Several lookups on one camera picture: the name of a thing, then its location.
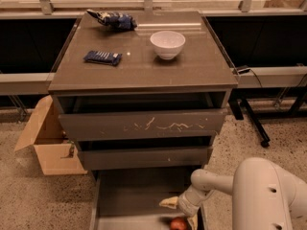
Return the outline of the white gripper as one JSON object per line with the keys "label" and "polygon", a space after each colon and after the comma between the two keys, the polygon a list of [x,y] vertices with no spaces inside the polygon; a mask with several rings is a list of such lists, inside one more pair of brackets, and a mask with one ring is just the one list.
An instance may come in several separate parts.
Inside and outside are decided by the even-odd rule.
{"label": "white gripper", "polygon": [[161,207],[176,209],[177,207],[188,216],[187,221],[191,230],[198,230],[198,215],[196,213],[201,204],[209,197],[208,191],[199,190],[195,187],[189,187],[179,197],[173,196],[164,198],[159,202]]}

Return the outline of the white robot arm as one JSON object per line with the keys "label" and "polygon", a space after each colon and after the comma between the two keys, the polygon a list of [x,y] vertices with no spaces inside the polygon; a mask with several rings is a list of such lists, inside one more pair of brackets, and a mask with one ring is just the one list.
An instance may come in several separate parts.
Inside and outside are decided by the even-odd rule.
{"label": "white robot arm", "polygon": [[264,158],[242,161],[232,176],[198,169],[190,181],[181,195],[159,205],[179,209],[192,229],[198,228],[198,210],[214,191],[232,196],[232,230],[293,230],[292,220],[307,216],[307,183]]}

